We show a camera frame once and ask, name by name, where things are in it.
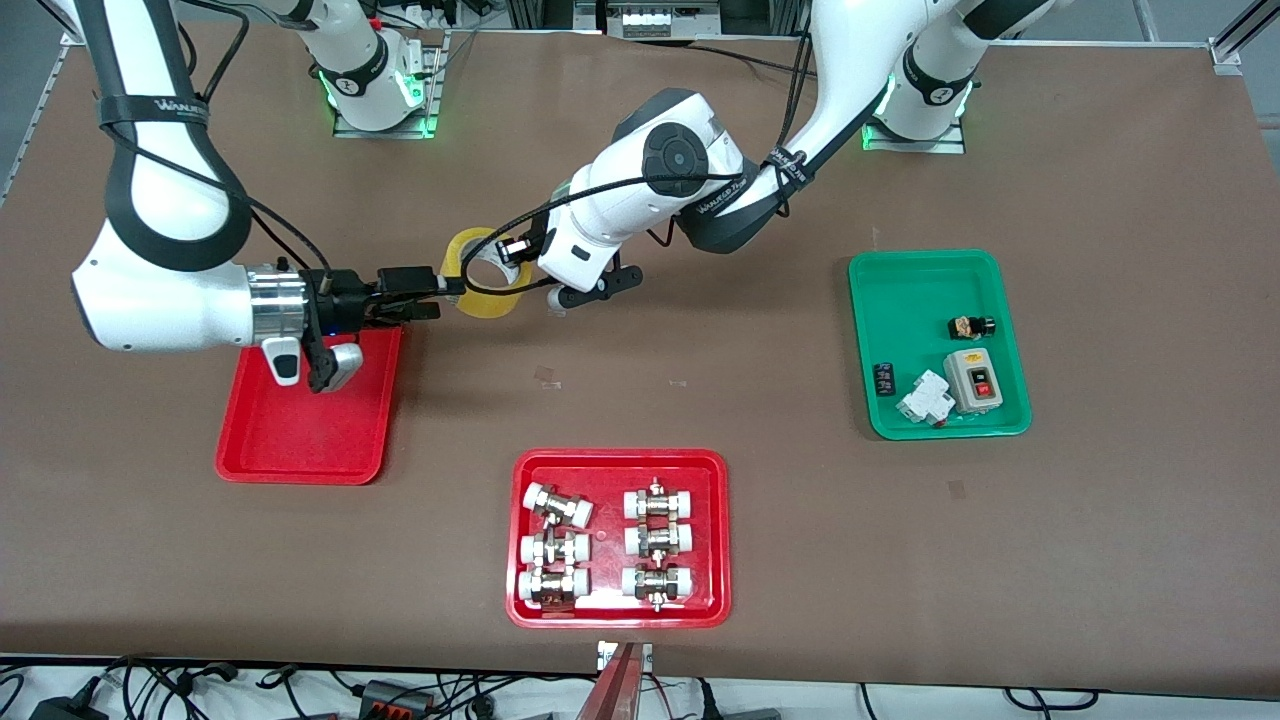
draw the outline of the table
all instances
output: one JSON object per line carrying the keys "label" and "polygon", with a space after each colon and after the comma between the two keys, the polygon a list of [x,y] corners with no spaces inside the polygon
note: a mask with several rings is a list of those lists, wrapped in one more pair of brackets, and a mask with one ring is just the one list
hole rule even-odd
{"label": "table", "polygon": [[[545,200],[668,85],[756,159],[786,95],[709,54],[484,33],[439,137],[338,141],[307,65],[255,28],[211,135],[366,277]],[[1280,692],[1280,183],[1244,86],[1187,49],[998,47],[982,79],[968,155],[851,146],[735,255],[637,238],[645,284],[609,302],[413,328],[376,483],[244,487],[212,470],[236,351],[102,351],[67,292],[110,158],[73,50],[0,211],[0,647],[589,671],[608,638],[654,642],[671,674]],[[1025,436],[870,432],[845,269],[919,247],[1002,264]],[[509,475],[539,446],[719,451],[728,621],[512,625]]]}

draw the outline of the black component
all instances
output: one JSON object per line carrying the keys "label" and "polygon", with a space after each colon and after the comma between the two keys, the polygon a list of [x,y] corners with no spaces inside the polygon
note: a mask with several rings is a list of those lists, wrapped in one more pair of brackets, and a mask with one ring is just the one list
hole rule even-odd
{"label": "black component", "polygon": [[986,0],[964,17],[964,24],[983,40],[996,40],[1023,22],[1046,0]]}
{"label": "black component", "polygon": [[378,76],[383,74],[383,70],[387,69],[387,61],[389,58],[390,50],[387,47],[387,40],[379,35],[378,47],[374,50],[374,55],[364,65],[344,73],[338,73],[321,67],[320,74],[342,95],[346,95],[347,97],[360,97],[365,94],[369,83],[374,82],[374,79],[376,79]]}
{"label": "black component", "polygon": [[[662,123],[649,131],[644,142],[644,177],[705,176],[707,147],[698,133],[680,123]],[[649,181],[649,187],[667,197],[689,197],[707,184],[703,179]]]}
{"label": "black component", "polygon": [[[311,288],[319,288],[324,282],[324,270],[300,270]],[[326,295],[315,299],[316,315],[320,320],[320,334],[351,334],[365,327],[365,304],[372,296],[370,287],[360,279],[356,270],[333,270]]]}
{"label": "black component", "polygon": [[925,105],[932,105],[934,108],[946,105],[955,99],[956,95],[964,92],[968,87],[969,81],[973,79],[973,74],[977,68],[960,79],[951,82],[941,81],[924,70],[920,65],[915,64],[915,44],[913,42],[906,53],[902,55],[902,69],[906,76],[906,82],[911,83],[911,87],[920,91],[920,96],[924,97]]}
{"label": "black component", "polygon": [[804,167],[804,152],[790,152],[786,147],[774,147],[769,150],[769,154],[764,158],[765,165],[773,165],[782,174],[791,179],[787,184],[794,184],[795,191],[787,195],[795,195],[804,190],[806,184],[813,182],[813,176],[805,172]]}
{"label": "black component", "polygon": [[622,140],[635,132],[640,126],[648,123],[667,110],[671,110],[676,105],[680,105],[694,95],[698,94],[692,90],[685,90],[682,87],[659,90],[653,97],[645,100],[639,108],[632,110],[630,115],[622,118],[622,122],[613,128],[613,138],[609,142],[612,143]]}
{"label": "black component", "polygon": [[590,292],[579,292],[571,287],[562,287],[556,297],[561,307],[571,310],[596,300],[608,300],[623,290],[639,287],[641,282],[644,282],[644,273],[640,268],[627,265],[626,268],[602,273],[599,282]]}
{"label": "black component", "polygon": [[381,680],[371,680],[360,697],[360,717],[425,720],[431,711],[431,693]]}
{"label": "black component", "polygon": [[81,707],[69,697],[51,697],[40,701],[31,714],[31,720],[110,720],[105,712],[92,707]]}
{"label": "black component", "polygon": [[435,270],[426,265],[378,270],[379,292],[430,292],[438,288]]}
{"label": "black component", "polygon": [[879,397],[892,397],[897,395],[897,382],[893,379],[892,363],[877,363],[874,370],[876,395]]}
{"label": "black component", "polygon": [[[280,363],[280,360],[288,360],[288,363]],[[282,378],[292,378],[293,375],[298,374],[298,359],[293,355],[288,356],[282,355],[275,360],[273,360],[271,364],[275,365],[275,370],[280,373]],[[288,368],[289,365],[293,366],[293,372],[291,373],[280,372],[282,366]],[[183,670],[178,675],[178,679],[173,682],[174,693],[177,693],[178,697],[189,697],[191,693],[196,689],[196,680],[200,678],[216,675],[221,678],[224,683],[229,683],[234,680],[238,674],[239,670],[237,670],[236,666],[232,665],[230,662],[211,662],[206,665],[204,669],[197,670],[196,673],[191,673],[189,670]]]}
{"label": "black component", "polygon": [[989,337],[996,334],[997,323],[992,316],[974,318],[964,316],[952,318],[947,322],[947,334],[951,340],[979,340],[983,337]]}
{"label": "black component", "polygon": [[475,715],[476,720],[494,720],[493,698],[486,694],[476,696],[476,698],[471,701],[471,712]]}
{"label": "black component", "polygon": [[[187,74],[187,63],[183,58],[173,9],[168,0],[145,0],[145,4],[174,88],[173,97],[165,100],[175,105],[196,106],[198,100],[191,86],[191,77]],[[108,27],[106,9],[102,3],[83,3],[82,5],[79,6],[81,20],[102,96],[127,96],[120,68],[115,60],[115,45]],[[243,196],[244,188],[218,155],[218,151],[214,150],[205,126],[191,119],[178,122],[182,122],[192,145],[212,169],[218,182]],[[137,142],[133,123],[128,119],[113,122],[104,129],[110,129],[132,143]],[[210,236],[196,240],[174,240],[151,229],[142,222],[133,206],[132,184],[136,164],[136,152],[118,142],[105,193],[108,218],[129,250],[143,260],[169,270],[198,272],[230,260],[244,246],[250,231],[250,208],[246,201],[230,195],[228,195],[227,222]]]}
{"label": "black component", "polygon": [[292,378],[298,374],[298,357],[296,355],[276,355],[271,360],[275,374],[282,378]]}
{"label": "black component", "polygon": [[[810,177],[810,179],[818,173],[827,160],[836,154],[858,131],[867,123],[868,118],[876,111],[881,100],[884,97],[884,91],[882,90],[879,95],[876,96],[861,113],[847,126],[845,129],[840,131],[826,147],[823,147],[813,158],[804,161],[803,170]],[[680,229],[685,232],[689,237],[689,243],[703,250],[705,252],[716,252],[718,255],[727,255],[739,250],[753,237],[755,233],[760,232],[769,219],[773,218],[774,213],[782,208],[787,197],[795,195],[799,190],[794,183],[787,183],[782,187],[778,193],[771,197],[758,200],[746,208],[741,208],[732,213],[726,213],[723,215],[718,214],[722,208],[732,204],[735,200],[741,197],[741,195],[750,187],[751,182],[755,181],[758,170],[755,168],[744,168],[744,177],[740,181],[730,183],[724,190],[718,192],[714,197],[703,200],[692,208],[685,208],[680,215],[676,218],[676,223],[680,224]]]}

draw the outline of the robotic arm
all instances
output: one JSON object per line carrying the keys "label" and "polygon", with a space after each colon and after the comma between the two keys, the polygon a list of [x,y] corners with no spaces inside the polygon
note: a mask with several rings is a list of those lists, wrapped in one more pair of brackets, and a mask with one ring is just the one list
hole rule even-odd
{"label": "robotic arm", "polygon": [[[260,5],[298,32],[357,128],[385,129],[421,104],[422,94],[415,100],[408,91],[417,82],[408,72],[412,42],[390,29],[375,33],[356,0]],[[61,10],[88,46],[102,90],[99,124],[116,140],[108,219],[72,274],[81,316],[100,345],[133,352],[260,346],[280,384],[298,382],[306,356],[311,388],[337,389],[361,355],[355,345],[326,348],[324,334],[358,331],[375,297],[413,291],[416,301],[447,290],[420,272],[411,287],[397,269],[366,286],[349,270],[316,277],[283,263],[232,263],[252,208],[209,141],[209,108],[187,76],[170,1],[67,0]],[[416,319],[431,309],[404,302],[398,311]]]}
{"label": "robotic arm", "polygon": [[[764,164],[742,156],[700,95],[664,90],[617,127],[613,143],[568,188],[579,192],[623,177],[732,179],[649,182],[573,201],[545,218],[547,228],[535,233],[539,241],[525,259],[540,251],[539,268],[567,286],[550,297],[563,307],[607,299],[611,290],[625,290],[628,277],[637,283],[637,270],[609,273],[604,266],[628,237],[669,217],[694,247],[733,252],[873,114],[906,137],[946,131],[964,97],[952,90],[943,99],[937,87],[966,90],[992,40],[1025,28],[1052,5],[1055,0],[813,0],[817,108]],[[901,87],[899,74],[914,92]],[[504,256],[518,261],[527,245],[517,241]]]}

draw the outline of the black cable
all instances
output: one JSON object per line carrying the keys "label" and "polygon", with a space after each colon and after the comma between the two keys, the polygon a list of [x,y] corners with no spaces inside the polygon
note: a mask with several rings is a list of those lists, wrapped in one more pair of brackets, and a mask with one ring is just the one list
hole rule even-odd
{"label": "black cable", "polygon": [[668,176],[649,176],[649,177],[640,177],[640,178],[627,178],[627,179],[608,182],[608,183],[604,183],[602,186],[591,187],[591,188],[582,190],[582,191],[579,191],[579,192],[571,192],[571,193],[568,193],[568,195],[566,195],[563,197],[557,197],[554,200],[548,200],[547,202],[543,202],[538,208],[534,208],[532,210],[529,210],[527,213],[524,213],[524,214],[516,217],[515,219],[508,220],[500,228],[498,228],[498,229],[493,231],[492,233],[489,233],[484,240],[481,240],[480,242],[477,242],[470,251],[467,251],[466,256],[462,258],[462,268],[461,268],[462,282],[466,283],[467,290],[470,290],[472,292],[479,292],[480,295],[497,295],[497,296],[518,295],[521,292],[529,292],[530,290],[534,290],[534,288],[538,288],[538,287],[547,287],[549,284],[557,284],[559,281],[557,281],[554,278],[543,278],[541,281],[538,281],[538,282],[535,282],[532,284],[526,284],[524,287],[506,288],[506,290],[493,290],[493,288],[480,287],[480,286],[472,283],[471,278],[467,275],[467,268],[471,265],[471,261],[475,260],[476,255],[479,255],[480,251],[484,250],[489,243],[492,243],[493,241],[498,240],[503,233],[506,233],[511,228],[513,228],[513,227],[516,227],[516,225],[518,225],[521,223],[525,223],[525,222],[527,222],[527,220],[530,220],[530,219],[532,219],[532,218],[535,218],[535,217],[538,217],[538,215],[540,215],[543,213],[548,213],[550,210],[554,210],[556,208],[561,208],[563,205],[568,205],[570,202],[575,202],[577,200],[581,200],[584,197],[590,197],[590,196],[598,195],[600,192],[608,192],[611,190],[617,190],[620,187],[627,187],[627,186],[632,186],[632,184],[641,184],[641,183],[646,183],[646,182],[664,182],[664,181],[719,181],[719,179],[723,179],[723,181],[735,181],[735,179],[739,179],[740,177],[742,177],[742,176],[741,174],[732,174],[732,176],[714,176],[714,174],[704,174],[704,176],[676,176],[676,174],[668,174]]}
{"label": "black cable", "polygon": [[292,234],[293,237],[298,238],[298,242],[301,242],[302,245],[305,245],[306,249],[312,255],[316,256],[316,260],[320,263],[320,266],[324,268],[326,277],[333,274],[333,268],[329,265],[328,258],[325,258],[324,252],[320,252],[320,249],[316,247],[314,242],[311,242],[311,238],[308,238],[306,234],[303,234],[302,231],[300,231],[298,228],[293,227],[293,223],[285,220],[279,213],[276,213],[275,210],[268,208],[261,201],[259,201],[259,200],[256,200],[256,199],[253,199],[253,197],[251,197],[251,196],[248,196],[248,195],[246,195],[243,192],[233,190],[230,186],[223,183],[221,181],[216,181],[214,178],[207,178],[207,177],[197,173],[196,170],[192,170],[189,168],[179,165],[178,163],[174,163],[173,160],[169,160],[168,158],[161,158],[160,155],[156,155],[155,152],[152,152],[152,151],[150,151],[150,150],[147,150],[145,147],[138,146],[137,142],[133,142],[132,140],[129,140],[129,138],[124,137],[123,135],[120,135],[120,132],[116,131],[113,126],[104,126],[102,131],[108,136],[110,136],[113,141],[115,141],[116,143],[119,143],[125,150],[128,150],[128,151],[131,151],[131,152],[133,152],[136,155],[141,155],[142,158],[146,158],[147,160],[151,160],[152,163],[159,163],[161,165],[164,165],[165,168],[169,168],[170,170],[174,170],[175,173],[183,174],[183,176],[186,176],[188,178],[200,181],[200,182],[202,182],[202,183],[205,183],[205,184],[207,184],[210,187],[220,190],[220,191],[225,192],[229,197],[233,197],[236,200],[239,200],[241,202],[248,204],[251,208],[261,210],[262,213],[266,214],[266,217],[271,218],[273,220],[275,220],[276,223],[279,223],[282,227],[284,227],[284,229],[289,231],[289,234]]}
{"label": "black cable", "polygon": [[796,58],[791,67],[791,83],[787,87],[787,104],[782,114],[782,132],[778,133],[778,141],[774,145],[781,146],[787,141],[787,135],[791,133],[791,126],[795,123],[796,109],[800,106],[800,94],[804,91],[804,81],[808,78],[806,70],[809,69],[809,60],[813,58],[813,36],[809,35],[809,23],[813,20],[813,13],[805,18],[804,28],[800,31],[800,44],[796,45]]}
{"label": "black cable", "polygon": [[192,42],[191,35],[187,33],[187,28],[182,23],[178,23],[178,35],[182,36],[182,44],[187,46],[187,74],[189,76],[196,72],[196,63],[198,61],[196,58],[196,44]]}
{"label": "black cable", "polygon": [[293,706],[293,711],[298,714],[298,720],[307,720],[310,717],[302,706],[298,705],[298,696],[293,694],[293,683],[289,680],[291,675],[284,676],[284,694],[289,696],[289,705]]}
{"label": "black cable", "polygon": [[223,59],[218,61],[218,67],[214,68],[214,74],[209,76],[209,82],[205,83],[205,92],[196,95],[205,102],[214,99],[214,91],[218,90],[218,83],[223,81],[223,74],[227,73],[227,68],[230,67],[232,60],[236,59],[236,54],[239,53],[241,45],[244,44],[244,38],[248,37],[248,15],[237,10],[236,8],[228,8],[227,5],[219,5],[216,3],[206,3],[205,0],[182,0],[188,5],[195,5],[197,8],[204,8],[206,10],[212,10],[215,13],[223,13],[224,15],[232,15],[239,18],[241,27],[236,31],[236,37],[232,38],[232,44],[223,53]]}
{"label": "black cable", "polygon": [[348,683],[348,682],[343,680],[343,679],[342,679],[342,676],[340,676],[340,675],[338,675],[338,671],[337,671],[337,670],[329,670],[329,676],[330,676],[330,678],[333,678],[333,682],[335,682],[335,683],[338,683],[339,685],[342,685],[343,688],[346,688],[346,689],[347,689],[347,692],[349,692],[351,694],[356,694],[356,693],[358,692],[358,691],[356,689],[356,688],[357,688],[358,685],[353,685],[353,684],[351,684],[351,683]]}
{"label": "black cable", "polygon": [[667,222],[667,240],[658,237],[658,233],[653,232],[652,228],[644,232],[649,233],[649,237],[662,247],[671,247],[671,238],[676,234],[676,217],[672,215]]}
{"label": "black cable", "polygon": [[280,250],[283,250],[285,252],[285,255],[288,255],[289,258],[292,258],[293,261],[298,264],[300,268],[302,268],[303,270],[310,270],[311,269],[311,265],[307,265],[306,260],[303,260],[297,252],[293,251],[292,247],[289,247],[283,240],[280,240],[280,236],[275,234],[275,231],[273,231],[271,225],[266,224],[262,220],[262,217],[257,214],[257,210],[250,210],[250,215],[252,215],[253,222],[257,223],[257,227],[262,228],[262,232],[265,232],[268,234],[268,237],[271,238],[271,242],[274,242],[275,245],[278,245],[280,247]]}
{"label": "black cable", "polygon": [[863,694],[863,706],[867,707],[867,717],[879,720],[879,717],[876,717],[876,711],[872,710],[872,698],[867,694],[867,683],[858,683],[858,692]]}
{"label": "black cable", "polygon": [[712,692],[712,684],[707,682],[707,678],[694,678],[698,684],[703,687],[703,720],[723,720],[721,715],[719,706],[716,705],[716,693]]}
{"label": "black cable", "polygon": [[[795,68],[792,68],[791,65],[783,65],[782,63],[774,63],[773,60],[765,60],[763,58],[754,58],[751,55],[744,55],[741,53],[735,53],[732,50],[724,50],[723,47],[708,47],[708,46],[704,46],[704,45],[689,45],[686,47],[689,50],[701,50],[703,53],[714,53],[717,55],[724,55],[726,58],[733,58],[735,60],[742,60],[744,63],[751,63],[751,64],[762,65],[762,67],[765,67],[765,68],[773,68],[776,70],[782,70],[785,73],[794,73],[795,72]],[[809,76],[809,77],[814,77],[814,78],[818,77],[818,72],[817,70],[810,70],[808,68],[804,70],[804,73],[806,76]]]}
{"label": "black cable", "polygon": [[1014,688],[1002,688],[1002,692],[1005,693],[1005,700],[1015,705],[1019,710],[1025,710],[1027,712],[1039,712],[1044,716],[1046,720],[1052,720],[1051,712],[1079,712],[1080,710],[1088,710],[1094,705],[1097,705],[1098,697],[1101,697],[1101,693],[1098,691],[1082,691],[1089,694],[1088,700],[1085,700],[1084,702],[1079,702],[1075,705],[1050,705],[1044,702],[1044,696],[1042,696],[1038,689],[1036,688],[1020,688],[1020,689],[1025,689],[1027,692],[1032,693],[1032,697],[1036,698],[1036,702],[1038,705],[1029,705],[1014,697]]}
{"label": "black cable", "polygon": [[14,682],[13,694],[9,696],[9,700],[6,700],[4,705],[0,705],[0,717],[4,717],[4,714],[9,712],[13,703],[18,701],[18,693],[22,692],[22,687],[27,684],[27,679],[22,675],[5,675],[4,678],[0,678],[0,688],[9,684],[10,680]]}

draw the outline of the tape roll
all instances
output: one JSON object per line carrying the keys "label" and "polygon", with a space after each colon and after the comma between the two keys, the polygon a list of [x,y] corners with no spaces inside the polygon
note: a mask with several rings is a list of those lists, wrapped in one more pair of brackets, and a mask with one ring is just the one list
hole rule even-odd
{"label": "tape roll", "polygon": [[[471,251],[477,242],[489,237],[493,228],[471,228],[460,232],[453,236],[449,241],[449,247],[444,251],[444,261],[440,263],[440,273],[449,277],[458,277],[462,274],[462,256]],[[508,236],[499,236],[498,240],[511,240]],[[494,242],[490,242],[475,256],[471,265],[475,266],[476,263],[486,263],[498,268],[498,272],[507,278],[507,284],[503,287],[489,287],[486,284],[480,284],[480,287],[488,290],[511,290],[516,287],[525,287],[534,277],[534,269],[525,263],[520,269],[508,268],[502,263],[498,256],[498,249],[494,247]],[[492,320],[494,318],[502,318],[507,313],[516,309],[516,304],[520,302],[520,295],[483,295],[479,292],[468,291],[462,296],[449,297],[449,302],[454,304],[458,310],[471,315],[472,318],[480,318],[483,320]]]}

